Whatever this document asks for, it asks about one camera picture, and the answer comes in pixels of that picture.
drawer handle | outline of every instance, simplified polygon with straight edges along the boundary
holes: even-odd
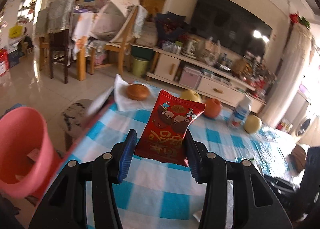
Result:
[[[171,69],[170,69],[169,75],[172,76],[173,70],[174,70],[174,67],[175,67],[175,66],[176,66],[176,64],[172,64],[172,65],[171,65]]]
[[[214,88],[213,90],[214,90],[216,93],[223,94],[223,91],[222,91],[222,90],[219,90],[219,89],[217,89],[217,88]]]

snack wrapper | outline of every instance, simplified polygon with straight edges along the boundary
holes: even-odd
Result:
[[[134,154],[187,167],[182,141],[188,126],[204,108],[204,103],[176,98],[161,90]]]

screw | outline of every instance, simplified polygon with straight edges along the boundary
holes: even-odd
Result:
[[[77,163],[76,163],[75,160],[70,160],[70,161],[68,162],[68,166],[69,166],[69,167],[74,167],[76,164],[77,164]]]
[[[246,167],[251,166],[251,162],[250,162],[249,160],[244,160],[244,161],[242,161],[242,164],[243,164],[244,166],[246,166]]]
[[[102,155],[102,158],[104,158],[105,160],[109,160],[111,159],[111,157],[112,157],[112,154],[109,152]]]
[[[215,159],[215,157],[216,157],[216,154],[215,154],[215,153],[213,153],[213,152],[208,152],[208,153],[207,153],[207,158],[209,158],[209,159]]]

checkered tablecloth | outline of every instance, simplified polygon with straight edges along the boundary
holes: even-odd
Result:
[[[160,89],[153,87],[154,92]],[[68,160],[79,163],[95,160],[113,145],[124,141],[130,129],[140,138],[150,111],[119,112],[114,103],[95,123],[74,149]],[[264,173],[291,181],[290,164],[285,156],[295,143],[279,130],[263,127],[248,135],[243,129],[232,130],[226,125],[230,115],[223,110],[217,119],[199,117],[190,127],[194,140],[203,142],[209,151],[225,160],[254,158]],[[206,184],[197,184],[189,168],[160,163],[138,156],[132,158],[127,178],[113,185],[116,204],[124,228],[198,228],[192,214],[204,204]],[[91,182],[87,182],[88,228],[94,228]]]

black tv screen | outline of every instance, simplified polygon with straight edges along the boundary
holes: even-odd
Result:
[[[222,46],[245,55],[263,57],[266,43],[255,38],[258,30],[261,36],[270,39],[272,29],[257,16],[230,0],[198,0],[191,19],[191,32],[203,38],[213,37]]]

